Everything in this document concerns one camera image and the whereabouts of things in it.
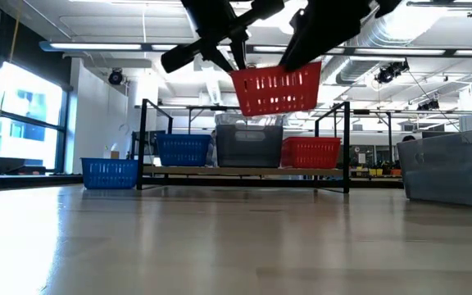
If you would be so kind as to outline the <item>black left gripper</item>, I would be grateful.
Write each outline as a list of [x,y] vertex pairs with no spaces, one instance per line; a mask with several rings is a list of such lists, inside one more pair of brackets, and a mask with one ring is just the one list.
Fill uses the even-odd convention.
[[225,72],[245,70],[247,27],[284,9],[284,0],[248,0],[251,8],[238,16],[231,0],[180,0],[198,34],[193,43],[180,44],[161,56],[167,73],[174,72],[200,54]]

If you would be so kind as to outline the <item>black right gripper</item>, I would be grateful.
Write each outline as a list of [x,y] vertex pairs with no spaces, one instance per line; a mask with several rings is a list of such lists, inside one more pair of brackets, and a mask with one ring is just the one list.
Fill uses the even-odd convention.
[[297,34],[290,39],[279,65],[295,71],[361,31],[371,13],[371,0],[307,0]]

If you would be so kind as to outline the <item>grey translucent plastic basket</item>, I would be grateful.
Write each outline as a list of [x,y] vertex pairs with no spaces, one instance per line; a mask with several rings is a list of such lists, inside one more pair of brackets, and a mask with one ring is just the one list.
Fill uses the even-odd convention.
[[217,125],[284,125],[285,115],[244,116],[242,114],[224,113],[215,116]]
[[406,197],[472,206],[472,130],[397,145]]
[[278,125],[217,125],[220,167],[278,168],[284,128]]

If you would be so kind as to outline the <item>blue slotted plastic basket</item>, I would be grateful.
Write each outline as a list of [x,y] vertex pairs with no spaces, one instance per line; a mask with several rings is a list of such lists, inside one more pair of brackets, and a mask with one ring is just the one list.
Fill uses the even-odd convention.
[[158,152],[163,166],[204,166],[210,135],[158,134]]
[[136,160],[81,158],[86,189],[131,189],[138,179]]

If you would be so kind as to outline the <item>round black ceiling speaker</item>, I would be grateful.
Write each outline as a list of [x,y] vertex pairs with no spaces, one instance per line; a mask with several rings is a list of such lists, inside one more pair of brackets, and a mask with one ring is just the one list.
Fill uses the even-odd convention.
[[124,79],[123,70],[121,68],[113,68],[108,77],[108,82],[111,85],[121,85]]

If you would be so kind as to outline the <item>grey ceiling track fixture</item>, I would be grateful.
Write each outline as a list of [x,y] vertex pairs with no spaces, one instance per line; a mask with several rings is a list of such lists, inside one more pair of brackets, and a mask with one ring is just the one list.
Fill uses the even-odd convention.
[[441,7],[441,8],[468,8],[470,12],[467,16],[472,17],[472,1],[460,0],[426,0],[426,1],[408,1],[408,7]]

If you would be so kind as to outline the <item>black metal frame stand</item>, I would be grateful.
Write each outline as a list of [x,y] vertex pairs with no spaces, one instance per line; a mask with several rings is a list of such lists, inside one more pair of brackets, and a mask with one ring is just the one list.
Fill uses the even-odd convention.
[[378,119],[378,124],[384,124],[387,128],[387,135],[389,138],[393,135],[393,115],[392,112],[386,110],[370,110],[370,109],[355,109],[352,111],[352,114],[355,117],[359,118],[368,118],[376,117]]

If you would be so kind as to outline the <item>black frame wooden shelf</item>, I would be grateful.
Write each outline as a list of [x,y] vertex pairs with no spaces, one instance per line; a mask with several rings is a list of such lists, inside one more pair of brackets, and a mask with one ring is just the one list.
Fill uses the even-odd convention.
[[318,189],[319,176],[342,176],[343,179],[339,181],[338,185],[343,188],[343,193],[348,194],[351,188],[350,170],[348,168],[349,160],[344,158],[345,166],[341,169],[296,169],[296,168],[238,168],[238,167],[206,167],[206,166],[150,166],[143,162],[144,158],[144,143],[145,143],[145,125],[147,120],[148,105],[156,109],[158,112],[169,118],[168,129],[172,130],[173,118],[164,112],[158,105],[153,104],[148,99],[144,98],[141,106],[140,119],[140,135],[138,137],[138,160],[137,160],[137,182],[135,188],[141,190],[143,188],[143,176],[145,174],[159,174],[159,175],[240,175],[240,176],[263,176],[263,175],[312,175],[315,176],[313,184],[309,187]]

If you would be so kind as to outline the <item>black aluminium rig frame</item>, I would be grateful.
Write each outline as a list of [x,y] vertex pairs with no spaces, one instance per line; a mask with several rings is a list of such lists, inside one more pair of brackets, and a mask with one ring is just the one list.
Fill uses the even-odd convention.
[[[13,188],[37,188],[82,184],[82,175],[0,175],[0,190]],[[290,179],[222,179],[222,178],[150,178],[144,177],[142,185],[257,187],[257,188],[344,188],[342,180],[290,180]],[[404,188],[398,179],[350,179],[349,188]]]

